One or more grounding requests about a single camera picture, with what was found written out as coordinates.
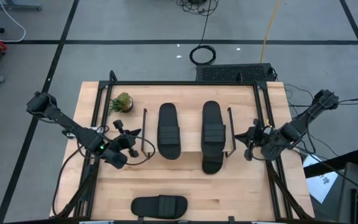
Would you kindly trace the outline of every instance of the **cable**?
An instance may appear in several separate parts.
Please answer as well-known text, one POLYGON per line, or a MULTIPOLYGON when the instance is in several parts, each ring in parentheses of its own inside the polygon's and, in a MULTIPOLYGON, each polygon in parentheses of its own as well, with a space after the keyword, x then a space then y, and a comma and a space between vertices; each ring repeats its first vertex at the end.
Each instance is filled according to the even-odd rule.
POLYGON ((358 105, 358 103, 340 103, 339 105, 358 105))
POLYGON ((218 7, 219 0, 210 1, 213 1, 216 4, 215 7, 209 8, 208 10, 200 10, 200 7, 206 2, 206 0, 177 0, 177 5, 181 6, 184 12, 189 12, 194 15, 210 16, 218 7))
MULTIPOLYGON (((78 134, 78 130, 72 126, 72 125, 69 125, 69 124, 65 124, 65 123, 61 123, 61 122, 58 122, 58 121, 47 121, 47 120, 44 120, 42 118, 37 118, 39 121, 42 121, 42 122, 45 122, 45 123, 48 123, 48 124, 59 124, 59 125, 64 125, 64 126, 68 126, 71 128, 70 132, 75 132, 73 133, 75 136, 76 136, 76 143, 77 143, 77 148, 78 149, 81 149, 82 146, 80 145, 80 140, 78 139, 79 137, 79 134, 78 134)), ((94 156, 94 157, 86 157, 80 150, 80 154, 85 158, 85 159, 95 159, 95 158, 98 158, 98 157, 101 157, 102 155, 100 156, 94 156)))
POLYGON ((144 138, 142 138, 142 137, 138 137, 138 136, 130 136, 130 138, 137 138, 137 139, 141 139, 141 140, 143 140, 143 141, 145 141, 145 142, 147 142, 147 143, 149 143, 152 147, 153 147, 153 153, 152 153, 152 155, 151 156, 149 156, 149 157, 146 157, 146 159, 145 160, 143 160, 142 162, 138 162, 138 163, 135 163, 135 164, 131 164, 131 163, 126 163, 127 165, 129 165, 129 166, 138 166, 138 165, 141 165, 141 164, 143 164, 144 162, 146 162, 147 160, 149 160, 149 159, 151 159, 153 156, 154 156, 154 154, 155 154, 155 147, 154 147, 154 145, 153 145, 153 143, 151 143, 149 140, 147 140, 147 139, 144 139, 144 138))
POLYGON ((299 116, 299 113, 298 113, 298 111, 296 110, 296 108, 293 106, 293 104, 290 102, 290 100, 287 100, 287 102, 288 102, 288 104, 292 107, 292 109, 295 111, 295 113, 296 113, 296 117, 294 117, 294 118, 297 118, 298 116, 299 116))
POLYGON ((334 154, 335 156, 338 156, 338 157, 339 157, 339 155, 338 155, 333 149, 331 149, 331 147, 330 147, 328 144, 326 144, 326 143, 323 142, 322 140, 320 140, 320 139, 314 137, 314 136, 311 135, 311 134, 310 134, 310 136, 311 136, 314 140, 319 141, 319 142, 321 142, 322 144, 324 144, 325 146, 327 146, 327 148, 328 148, 329 150, 331 150, 331 152, 333 152, 333 154, 334 154))
MULTIPOLYGON (((315 159, 315 160, 318 161, 318 159, 315 158, 314 155, 311 155, 311 154, 310 154, 310 156, 311 156, 313 159, 315 159)), ((333 167, 331 167, 330 165, 326 164, 325 162, 322 162, 322 161, 321 161, 320 163, 321 163, 323 166, 327 167, 328 169, 331 169, 331 170, 332 170, 333 172, 335 172, 337 175, 340 175, 344 180, 347 180, 347 181, 349 181, 350 183, 354 184, 356 187, 358 187, 358 184, 357 184, 357 183, 355 183, 353 180, 351 180, 351 179, 345 177, 345 175, 341 174, 338 170, 334 169, 333 167)))
MULTIPOLYGON (((208 6, 208 12, 209 10, 211 9, 211 3, 212 3, 212 0, 209 1, 209 6, 208 6)), ((212 47, 212 46, 209 46, 209 45, 204 45, 204 46, 201 46, 201 44, 203 43, 204 41, 204 35, 205 35, 205 30, 206 30, 206 25, 208 23, 208 17, 209 17, 209 13, 206 15, 206 19, 205 19, 205 25, 204 25, 204 31, 203 31, 203 36, 201 38, 201 41, 200 41, 200 44, 198 44, 198 46, 196 48, 194 48, 193 50, 191 50, 190 52, 190 55, 189 55, 189 58, 190 58, 190 61, 195 64, 195 65, 212 65, 215 60, 216 60, 216 51, 215 49, 212 47), (193 58, 193 54, 194 52, 196 52, 198 49, 206 49, 206 50, 209 50, 210 52, 212 52, 212 59, 207 61, 207 62, 204 62, 204 63, 199 63, 199 62, 196 62, 193 58)))
POLYGON ((57 212, 55 210, 55 201, 56 201, 56 196, 57 196, 57 191, 59 189, 59 185, 60 185, 60 178, 62 177, 62 173, 63 173, 63 170, 67 164, 67 162, 73 157, 75 156, 75 154, 77 154, 77 152, 79 152, 80 149, 77 149, 75 152, 73 152, 73 154, 71 154, 67 159, 66 161, 63 163, 62 165, 62 168, 60 168, 60 171, 59 171, 59 176, 57 178, 57 183, 56 183, 56 188, 55 188, 55 193, 53 195, 53 200, 52 200, 52 212, 55 216, 57 216, 57 212))
POLYGON ((310 107, 311 105, 291 105, 292 107, 310 107))
MULTIPOLYGON (((306 144, 304 141, 301 141, 303 143, 303 147, 299 147, 299 146, 294 146, 295 148, 299 149, 300 151, 306 153, 306 154, 311 154, 311 152, 308 150, 308 148, 306 147, 306 144)), ((320 155, 317 155, 315 154, 316 156, 320 157, 320 158, 323 158, 325 160, 328 160, 327 158, 323 157, 323 156, 320 156, 320 155)))
POLYGON ((264 44, 263 44, 263 47, 262 47, 262 54, 260 55, 260 63, 262 63, 263 60, 264 60, 266 40, 267 40, 267 37, 269 36, 270 28, 271 28, 271 26, 273 24, 273 21, 274 21, 274 18, 276 16, 276 12, 277 12, 278 6, 280 5, 280 1, 281 0, 277 0, 276 6, 274 7, 274 11, 273 11, 273 14, 272 14, 272 18, 270 18, 270 22, 269 22, 268 27, 267 27, 267 32, 266 32, 266 35, 265 35, 264 44))
POLYGON ((297 90, 300 90, 300 91, 303 91, 303 92, 305 92, 305 93, 308 93, 309 95, 310 95, 310 97, 311 97, 311 99, 313 100, 313 94, 311 94, 311 92, 309 92, 308 90, 304 90, 304 89, 301 89, 301 88, 299 88, 299 87, 297 87, 297 86, 295 86, 295 85, 292 85, 292 84, 284 84, 284 86, 292 86, 293 88, 296 88, 297 90))
POLYGON ((22 36, 22 38, 20 38, 19 40, 0 40, 0 41, 2 41, 2 42, 7 42, 7 43, 9 43, 9 42, 14 43, 14 42, 20 42, 20 41, 22 41, 22 40, 24 39, 25 35, 26 35, 25 28, 24 28, 22 25, 20 25, 18 22, 16 22, 16 20, 14 20, 14 19, 12 18, 12 16, 9 15, 9 13, 7 13, 7 11, 6 11, 5 7, 4 7, 4 4, 1 2, 1 0, 0 0, 0 4, 1 4, 1 7, 2 7, 2 9, 4 10, 4 12, 6 13, 6 15, 7 15, 14 23, 16 23, 20 28, 22 28, 22 30, 23 30, 23 36, 22 36))
POLYGON ((349 100, 341 100, 339 103, 348 102, 348 101, 358 101, 358 98, 349 99, 349 100))

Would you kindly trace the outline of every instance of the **black sandal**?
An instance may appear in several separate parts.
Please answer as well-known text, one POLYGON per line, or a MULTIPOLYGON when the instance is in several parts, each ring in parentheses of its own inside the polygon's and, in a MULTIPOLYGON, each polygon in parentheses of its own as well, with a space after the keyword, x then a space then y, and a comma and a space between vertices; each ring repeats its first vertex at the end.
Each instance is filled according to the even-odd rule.
POLYGON ((180 156, 180 129, 175 105, 164 103, 158 114, 157 146, 161 156, 178 159, 180 156))
POLYGON ((226 126, 223 124, 221 107, 215 101, 208 101, 203 106, 201 130, 204 173, 215 174, 221 169, 225 143, 226 126))
POLYGON ((139 217, 177 219, 185 214, 187 206, 183 196, 138 197, 131 203, 131 212, 139 217))

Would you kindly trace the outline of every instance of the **wooden tabletop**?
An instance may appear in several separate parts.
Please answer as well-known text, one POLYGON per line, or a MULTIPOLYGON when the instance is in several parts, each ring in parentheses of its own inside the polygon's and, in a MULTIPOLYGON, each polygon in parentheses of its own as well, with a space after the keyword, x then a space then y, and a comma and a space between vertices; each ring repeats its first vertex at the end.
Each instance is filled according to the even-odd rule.
MULTIPOLYGON (((89 126, 93 114, 98 82, 83 82, 78 97, 74 120, 89 126)), ((134 109, 128 113, 113 113, 108 117, 110 138, 117 136, 112 122, 121 119, 125 129, 142 127, 143 109, 147 109, 145 138, 157 147, 158 109, 162 103, 175 104, 181 135, 181 156, 169 161, 156 153, 140 166, 125 166, 117 170, 112 165, 100 163, 96 184, 92 219, 136 220, 131 213, 131 202, 136 197, 160 194, 182 195, 188 199, 188 210, 182 220, 224 221, 234 216, 238 221, 274 220, 267 171, 263 162, 244 159, 245 145, 236 141, 237 151, 225 158, 222 169, 214 175, 201 170, 201 112, 206 101, 220 104, 226 125, 225 151, 232 150, 230 123, 227 109, 232 109, 234 131, 246 132, 257 118, 255 96, 251 86, 167 86, 167 85, 115 85, 111 98, 128 92, 134 99, 134 109)), ((291 120, 283 84, 268 83, 273 117, 276 126, 291 120)), ((260 92, 262 107, 263 94, 260 92)), ((98 124, 101 121, 102 100, 98 124)), ((140 140, 134 147, 140 152, 140 140)), ((75 140, 68 140, 64 160, 76 150, 75 140)), ((145 150, 152 148, 145 144, 145 150)), ((129 158, 129 162, 144 159, 129 158)), ((283 166, 289 191, 305 211, 314 216, 303 166, 296 152, 282 152, 283 166)), ((56 208, 62 210, 78 188, 83 158, 77 154, 67 164, 60 181, 56 208)), ((282 195, 278 189, 281 215, 285 216, 282 195)))

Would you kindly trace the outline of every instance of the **black cable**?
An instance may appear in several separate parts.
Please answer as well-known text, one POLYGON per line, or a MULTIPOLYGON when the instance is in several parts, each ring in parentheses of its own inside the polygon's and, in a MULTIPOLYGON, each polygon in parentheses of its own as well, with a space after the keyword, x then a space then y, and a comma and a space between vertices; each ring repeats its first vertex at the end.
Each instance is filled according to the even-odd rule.
POLYGON ((291 105, 292 107, 310 107, 311 105, 291 105))
POLYGON ((284 86, 292 86, 293 88, 296 88, 296 89, 298 89, 298 90, 300 90, 300 91, 303 91, 303 92, 305 92, 305 93, 309 93, 309 95, 310 95, 310 97, 311 97, 311 99, 313 100, 313 94, 311 94, 308 90, 304 90, 304 89, 301 89, 301 88, 299 88, 299 87, 297 87, 297 86, 295 86, 295 85, 292 85, 292 84, 284 84, 284 86))
POLYGON ((75 156, 75 154, 77 154, 77 152, 79 152, 81 149, 77 149, 75 152, 73 152, 73 154, 71 154, 67 159, 66 161, 63 163, 62 165, 62 168, 60 168, 60 171, 59 171, 59 176, 57 178, 57 183, 56 183, 56 188, 55 188, 55 193, 53 195, 53 200, 52 200, 52 212, 55 216, 57 216, 57 212, 55 210, 55 201, 56 201, 56 195, 57 195, 57 191, 59 189, 59 185, 60 185, 60 178, 62 177, 62 173, 63 173, 63 170, 67 164, 67 162, 73 157, 75 156))
POLYGON ((138 165, 143 164, 144 162, 146 162, 147 160, 151 159, 151 158, 154 156, 154 154, 155 154, 155 147, 154 147, 153 143, 151 143, 151 142, 150 142, 149 140, 147 140, 147 139, 144 139, 144 138, 138 137, 138 136, 130 136, 130 138, 141 139, 141 140, 143 140, 143 141, 149 143, 149 144, 153 147, 153 153, 152 153, 151 156, 147 157, 147 158, 146 158, 145 160, 143 160, 142 162, 138 162, 138 163, 135 163, 135 164, 131 164, 131 163, 128 163, 128 162, 127 162, 127 163, 126 163, 127 165, 129 165, 129 166, 138 166, 138 165))
MULTIPOLYGON (((311 151, 309 151, 309 149, 306 147, 305 142, 304 142, 304 141, 301 141, 301 142, 303 143, 303 147, 294 146, 294 148, 297 148, 297 149, 299 149, 301 152, 304 152, 304 153, 310 155, 310 154, 311 154, 311 151)), ((320 155, 317 155, 317 154, 315 154, 315 155, 318 156, 318 157, 320 157, 320 158, 323 158, 323 159, 325 159, 325 160, 328 160, 327 158, 325 158, 325 157, 323 157, 323 156, 320 156, 320 155)))
POLYGON ((314 137, 314 136, 311 135, 311 134, 310 134, 310 136, 311 136, 314 140, 319 141, 319 142, 321 142, 322 144, 324 144, 325 146, 327 146, 327 148, 328 148, 329 150, 331 150, 331 152, 333 152, 333 154, 335 154, 335 156, 338 156, 338 157, 339 157, 339 155, 338 155, 333 149, 331 149, 331 147, 330 147, 328 144, 326 144, 326 143, 323 142, 322 140, 320 140, 320 139, 314 137))
MULTIPOLYGON (((78 149, 82 148, 82 146, 80 145, 80 140, 78 139, 78 138, 79 138, 78 130, 77 130, 74 126, 72 126, 72 125, 70 125, 70 124, 61 123, 61 122, 58 122, 58 121, 47 121, 47 120, 44 120, 44 119, 42 119, 42 118, 37 118, 37 119, 38 119, 39 121, 42 121, 42 122, 45 122, 45 123, 48 123, 48 124, 59 124, 59 125, 64 125, 64 126, 70 127, 70 128, 71 128, 70 132, 71 132, 71 133, 75 132, 75 133, 73 133, 73 134, 76 136, 77 148, 78 148, 78 149)), ((106 137, 103 135, 104 133, 103 133, 103 134, 97 133, 97 134, 98 134, 99 136, 101 136, 103 139, 106 139, 106 137)), ((89 149, 85 148, 85 150, 87 150, 89 153, 92 154, 92 152, 91 152, 89 149)), ((102 157, 102 155, 100 155, 100 156, 93 156, 93 157, 87 157, 87 156, 85 156, 85 155, 81 152, 81 150, 80 150, 80 154, 81 154, 81 156, 83 156, 85 159, 96 159, 96 158, 102 157)))
POLYGON ((286 95, 286 96, 287 96, 287 92, 288 92, 288 93, 291 93, 290 96, 287 96, 287 99, 288 99, 288 100, 291 99, 291 98, 292 98, 292 95, 293 95, 292 90, 287 90, 287 89, 284 87, 284 91, 285 91, 285 95, 286 95))
POLYGON ((349 100, 341 100, 339 103, 348 102, 348 101, 358 101, 358 98, 349 99, 349 100))
POLYGON ((208 8, 208 10, 200 10, 200 7, 206 2, 206 0, 177 0, 177 5, 181 6, 184 12, 188 12, 194 15, 210 16, 218 7, 219 0, 210 1, 215 2, 215 6, 208 8))
POLYGON ((339 105, 358 105, 358 103, 340 103, 339 105))
POLYGON ((355 183, 353 180, 345 177, 345 175, 341 174, 338 170, 334 169, 333 167, 331 167, 330 165, 326 164, 325 162, 320 162, 323 166, 327 167, 328 169, 331 169, 333 172, 335 172, 337 175, 340 175, 344 180, 349 181, 350 183, 354 184, 356 187, 358 187, 358 184, 355 183))
POLYGON ((310 131, 309 131, 310 119, 311 119, 311 116, 308 118, 308 121, 306 122, 306 134, 308 135, 309 142, 310 142, 310 144, 311 144, 311 147, 313 148, 313 154, 315 154, 315 153, 316 153, 316 148, 315 148, 315 146, 314 146, 313 141, 311 140, 310 131))
MULTIPOLYGON (((211 3, 212 3, 213 0, 210 0, 209 1, 209 6, 208 6, 208 12, 209 10, 211 9, 211 3)), ((206 30, 206 25, 208 23, 208 17, 209 17, 210 13, 208 13, 206 15, 206 19, 205 19, 205 25, 204 25, 204 31, 203 31, 203 36, 201 38, 201 41, 200 41, 200 44, 198 44, 198 46, 196 48, 194 48, 193 50, 191 50, 190 52, 190 55, 189 55, 189 58, 190 58, 190 61, 195 64, 195 65, 212 65, 215 60, 216 60, 216 51, 215 49, 212 47, 212 46, 209 46, 209 45, 203 45, 201 46, 201 44, 203 43, 204 41, 204 35, 205 35, 205 30, 206 30), (194 52, 196 52, 198 49, 206 49, 206 50, 209 50, 210 52, 212 52, 212 59, 207 61, 207 62, 204 62, 204 63, 199 63, 199 62, 196 62, 193 58, 193 54, 194 52)))

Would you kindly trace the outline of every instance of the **floor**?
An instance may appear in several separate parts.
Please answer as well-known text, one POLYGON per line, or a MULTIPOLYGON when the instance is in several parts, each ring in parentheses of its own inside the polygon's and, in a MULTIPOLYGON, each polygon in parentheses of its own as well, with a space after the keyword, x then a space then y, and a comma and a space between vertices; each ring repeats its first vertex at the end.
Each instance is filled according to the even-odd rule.
MULTIPOLYGON (((62 164, 67 140, 60 128, 31 123, 25 112, 34 92, 48 90, 73 116, 81 82, 105 80, 110 70, 119 80, 194 80, 188 54, 205 22, 169 0, 39 1, 40 12, 9 11, 27 35, 9 44, 0 61, 6 78, 0 84, 0 206, 17 158, 28 150, 5 222, 48 217, 62 164)), ((273 0, 222 0, 205 34, 217 51, 215 64, 259 62, 274 5, 273 0)), ((22 35, 3 11, 0 26, 6 30, 0 39, 22 35)), ((328 89, 343 100, 358 97, 358 0, 282 0, 269 40, 264 62, 274 66, 280 81, 313 94, 328 89)), ((200 51, 195 57, 210 55, 200 51)), ((288 98, 300 105, 311 101, 291 86, 288 98)), ((358 149, 358 105, 325 112, 310 129, 338 154, 358 149)), ((315 144, 320 156, 334 157, 315 144)), ((321 217, 334 219, 337 197, 331 191, 322 205, 314 201, 321 217)))

